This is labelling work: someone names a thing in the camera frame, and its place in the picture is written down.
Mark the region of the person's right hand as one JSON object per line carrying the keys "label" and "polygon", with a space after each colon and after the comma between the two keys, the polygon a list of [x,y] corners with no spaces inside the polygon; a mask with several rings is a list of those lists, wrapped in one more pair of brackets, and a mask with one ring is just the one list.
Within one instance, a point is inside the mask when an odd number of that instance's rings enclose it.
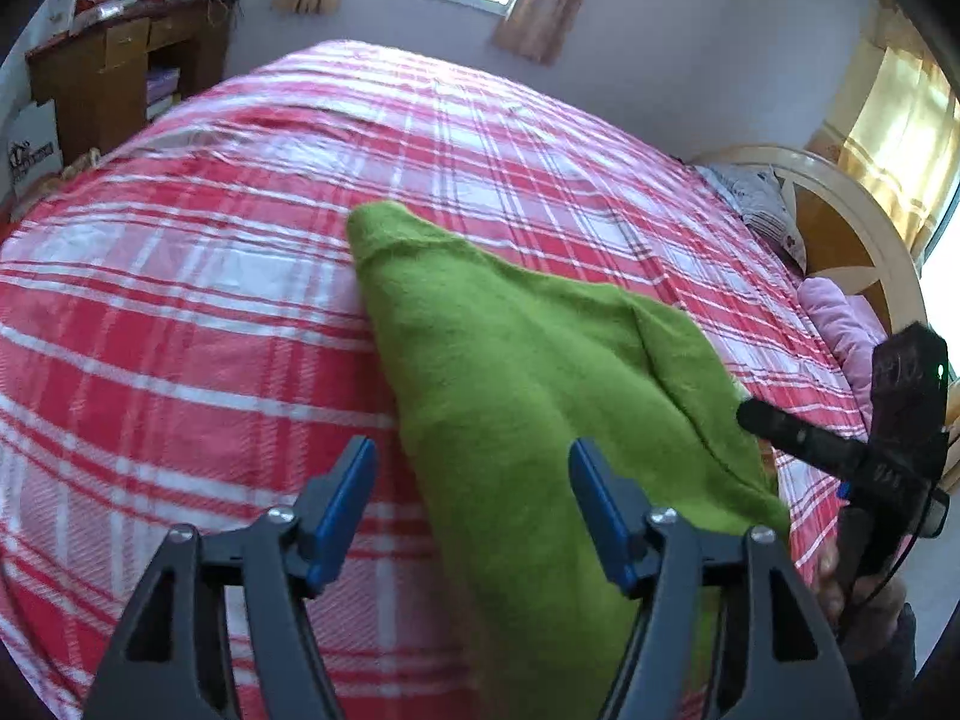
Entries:
{"label": "person's right hand", "polygon": [[839,585],[839,549],[832,539],[818,551],[814,592],[823,616],[837,634],[850,660],[864,660],[880,652],[896,633],[907,604],[907,585],[900,577],[884,582],[880,575],[861,577],[849,592]]}

